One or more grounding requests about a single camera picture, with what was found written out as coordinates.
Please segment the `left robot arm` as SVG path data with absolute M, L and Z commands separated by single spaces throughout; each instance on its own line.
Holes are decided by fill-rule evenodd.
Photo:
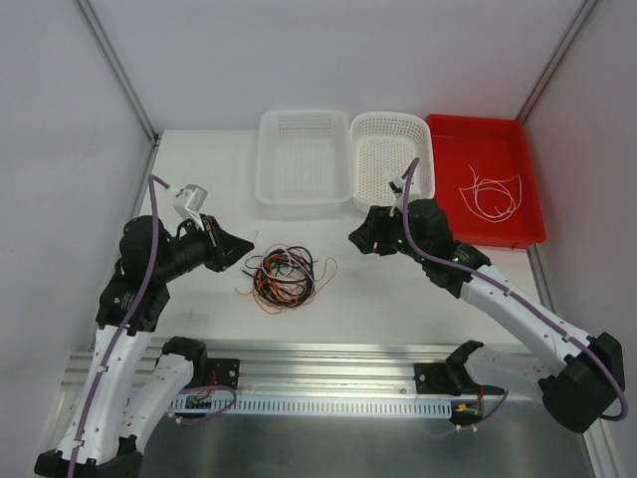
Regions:
M 95 345 L 84 389 L 67 431 L 41 453 L 42 477 L 136 477 L 144 448 L 170 402 L 187 387 L 204 387 L 211 369 L 206 345 L 174 337 L 162 347 L 149 378 L 131 391 L 137 366 L 169 299 L 170 282 L 200 266 L 220 273 L 254 248 L 210 215 L 185 219 L 171 235 L 155 216 L 127 222 L 119 258 L 103 290 Z

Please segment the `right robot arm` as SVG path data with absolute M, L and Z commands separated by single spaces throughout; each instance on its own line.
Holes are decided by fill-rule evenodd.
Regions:
M 521 293 L 487 255 L 455 239 L 435 200 L 374 205 L 348 239 L 362 254 L 411 258 L 434 285 L 495 320 L 530 351 L 507 355 L 467 341 L 426 377 L 427 386 L 456 396 L 480 385 L 513 392 L 540 402 L 575 433 L 597 420 L 627 418 L 619 341 L 608 333 L 593 336 Z

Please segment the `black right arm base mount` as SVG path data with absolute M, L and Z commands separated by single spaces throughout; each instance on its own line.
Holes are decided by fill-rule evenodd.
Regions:
M 416 362 L 413 365 L 416 393 L 421 395 L 503 395 L 507 390 L 491 383 L 475 382 L 466 365 L 475 352 L 482 352 L 485 345 L 469 340 L 454 349 L 444 360 Z

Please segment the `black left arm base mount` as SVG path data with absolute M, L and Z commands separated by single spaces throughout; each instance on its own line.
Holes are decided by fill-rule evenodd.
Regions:
M 182 356 L 193 364 L 193 372 L 186 388 L 223 385 L 237 389 L 240 364 L 237 358 L 211 358 L 206 345 L 195 339 L 173 337 L 167 341 L 161 354 Z

